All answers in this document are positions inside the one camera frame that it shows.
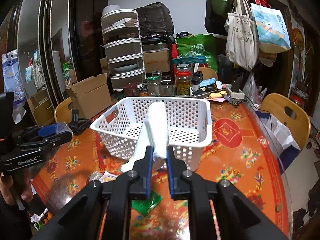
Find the person left hand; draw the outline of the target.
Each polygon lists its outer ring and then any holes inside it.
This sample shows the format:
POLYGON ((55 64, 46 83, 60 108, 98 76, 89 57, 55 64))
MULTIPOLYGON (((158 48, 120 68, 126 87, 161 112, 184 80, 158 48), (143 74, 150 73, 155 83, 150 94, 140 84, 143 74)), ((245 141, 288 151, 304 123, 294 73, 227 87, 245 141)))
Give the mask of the person left hand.
MULTIPOLYGON (((11 175, 1 175, 1 195, 4 201, 10 206, 14 206, 16 200, 12 194, 13 189, 13 178, 11 175)), ((33 192, 31 189, 31 177, 28 170, 26 170, 23 175, 23 191, 21 193, 21 198, 23 201, 29 203, 33 199, 33 192)))

